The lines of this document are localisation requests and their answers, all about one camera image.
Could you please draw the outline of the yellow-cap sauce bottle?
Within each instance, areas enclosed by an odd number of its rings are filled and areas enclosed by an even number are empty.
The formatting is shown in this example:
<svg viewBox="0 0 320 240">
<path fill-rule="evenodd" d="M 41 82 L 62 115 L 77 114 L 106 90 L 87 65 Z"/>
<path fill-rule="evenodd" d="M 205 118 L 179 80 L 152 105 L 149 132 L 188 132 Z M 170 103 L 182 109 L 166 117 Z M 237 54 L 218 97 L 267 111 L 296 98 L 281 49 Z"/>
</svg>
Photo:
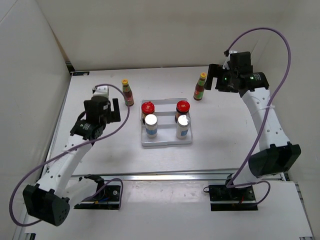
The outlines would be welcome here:
<svg viewBox="0 0 320 240">
<path fill-rule="evenodd" d="M 122 83 L 122 92 L 125 95 L 125 104 L 129 107 L 134 105 L 134 97 L 127 79 L 123 79 Z"/>
<path fill-rule="evenodd" d="M 196 101 L 200 101 L 203 98 L 204 91 L 205 91 L 206 78 L 207 78 L 207 74 L 205 72 L 202 72 L 199 76 L 199 79 L 197 81 L 197 84 L 195 86 L 195 90 L 193 93 L 193 98 Z"/>
</svg>

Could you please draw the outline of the red-lid chili jar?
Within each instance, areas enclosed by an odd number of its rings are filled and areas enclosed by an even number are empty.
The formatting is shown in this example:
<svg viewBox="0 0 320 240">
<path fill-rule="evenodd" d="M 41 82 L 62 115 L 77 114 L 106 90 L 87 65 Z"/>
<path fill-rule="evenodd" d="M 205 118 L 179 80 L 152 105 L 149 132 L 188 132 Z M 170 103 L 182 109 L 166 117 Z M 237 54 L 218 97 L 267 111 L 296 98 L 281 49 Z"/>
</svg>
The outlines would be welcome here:
<svg viewBox="0 0 320 240">
<path fill-rule="evenodd" d="M 186 100 L 180 100 L 177 104 L 176 104 L 176 113 L 175 113 L 175 122 L 178 122 L 178 118 L 181 115 L 187 115 L 189 113 L 190 110 L 190 104 L 188 101 Z"/>
<path fill-rule="evenodd" d="M 145 124 L 145 118 L 147 115 L 155 112 L 155 105 L 151 101 L 144 102 L 141 105 L 141 119 L 142 123 Z"/>
</svg>

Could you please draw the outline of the silver-lid white shaker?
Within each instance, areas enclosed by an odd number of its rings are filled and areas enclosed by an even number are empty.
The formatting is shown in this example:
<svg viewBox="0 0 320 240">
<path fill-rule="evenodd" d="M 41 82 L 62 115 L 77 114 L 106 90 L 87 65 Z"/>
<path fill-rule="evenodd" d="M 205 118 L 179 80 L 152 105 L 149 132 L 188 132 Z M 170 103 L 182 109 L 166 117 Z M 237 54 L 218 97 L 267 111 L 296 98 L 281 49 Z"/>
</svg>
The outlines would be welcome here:
<svg viewBox="0 0 320 240">
<path fill-rule="evenodd" d="M 189 128 L 190 128 L 190 117 L 187 115 L 180 115 L 177 119 L 177 126 L 176 126 L 176 137 L 178 139 L 185 139 L 187 137 Z"/>
<path fill-rule="evenodd" d="M 148 114 L 145 117 L 145 129 L 149 138 L 155 138 L 158 134 L 158 119 L 154 114 Z"/>
</svg>

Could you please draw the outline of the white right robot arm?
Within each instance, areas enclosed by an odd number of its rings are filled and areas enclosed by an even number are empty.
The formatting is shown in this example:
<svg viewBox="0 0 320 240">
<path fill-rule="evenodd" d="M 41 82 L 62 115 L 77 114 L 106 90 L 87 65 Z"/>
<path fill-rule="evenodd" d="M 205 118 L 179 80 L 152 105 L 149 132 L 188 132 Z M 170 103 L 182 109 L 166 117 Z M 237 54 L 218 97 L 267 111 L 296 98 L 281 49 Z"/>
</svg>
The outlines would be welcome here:
<svg viewBox="0 0 320 240">
<path fill-rule="evenodd" d="M 270 103 L 268 80 L 263 72 L 254 72 L 250 52 L 232 51 L 224 64 L 210 64 L 205 89 L 237 93 L 252 117 L 259 152 L 250 153 L 239 170 L 226 181 L 224 193 L 230 200 L 238 199 L 243 188 L 258 183 L 265 176 L 288 171 L 301 154 L 298 144 L 292 144 L 285 134 Z"/>
</svg>

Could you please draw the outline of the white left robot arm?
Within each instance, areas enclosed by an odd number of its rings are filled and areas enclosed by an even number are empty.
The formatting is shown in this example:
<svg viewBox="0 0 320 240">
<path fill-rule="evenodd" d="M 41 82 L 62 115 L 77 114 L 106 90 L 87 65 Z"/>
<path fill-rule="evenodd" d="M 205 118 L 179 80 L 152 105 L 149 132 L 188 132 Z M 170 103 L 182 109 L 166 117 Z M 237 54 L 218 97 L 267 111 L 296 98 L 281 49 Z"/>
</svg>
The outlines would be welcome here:
<svg viewBox="0 0 320 240">
<path fill-rule="evenodd" d="M 93 96 L 84 101 L 84 109 L 60 156 L 35 185 L 28 184 L 22 192 L 27 213 L 54 226 L 60 226 L 75 205 L 100 202 L 109 197 L 105 181 L 99 175 L 85 175 L 73 186 L 67 186 L 78 164 L 102 135 L 106 125 L 121 120 L 116 98 L 110 101 L 104 95 Z"/>
</svg>

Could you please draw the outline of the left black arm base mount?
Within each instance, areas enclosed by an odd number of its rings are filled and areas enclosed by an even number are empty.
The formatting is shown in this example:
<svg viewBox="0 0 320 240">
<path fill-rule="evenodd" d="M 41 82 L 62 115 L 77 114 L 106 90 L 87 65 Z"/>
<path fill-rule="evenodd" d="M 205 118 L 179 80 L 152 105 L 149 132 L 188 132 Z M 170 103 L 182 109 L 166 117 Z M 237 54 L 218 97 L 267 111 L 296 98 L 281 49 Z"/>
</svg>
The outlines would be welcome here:
<svg viewBox="0 0 320 240">
<path fill-rule="evenodd" d="M 75 210 L 120 210 L 124 183 L 120 178 L 105 180 L 99 175 L 88 174 L 85 179 L 94 181 L 97 184 L 96 193 L 87 200 L 76 204 Z"/>
</svg>

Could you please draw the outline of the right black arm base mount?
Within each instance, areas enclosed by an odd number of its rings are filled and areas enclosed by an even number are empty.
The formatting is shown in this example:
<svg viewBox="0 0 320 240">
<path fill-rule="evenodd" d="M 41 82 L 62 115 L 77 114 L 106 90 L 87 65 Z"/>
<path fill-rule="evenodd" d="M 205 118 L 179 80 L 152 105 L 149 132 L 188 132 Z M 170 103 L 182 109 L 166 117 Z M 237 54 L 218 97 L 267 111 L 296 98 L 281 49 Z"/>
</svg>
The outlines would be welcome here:
<svg viewBox="0 0 320 240">
<path fill-rule="evenodd" d="M 257 211 L 258 205 L 252 186 L 243 188 L 227 188 L 231 176 L 225 184 L 211 184 L 203 188 L 209 194 L 210 210 L 212 212 Z"/>
</svg>

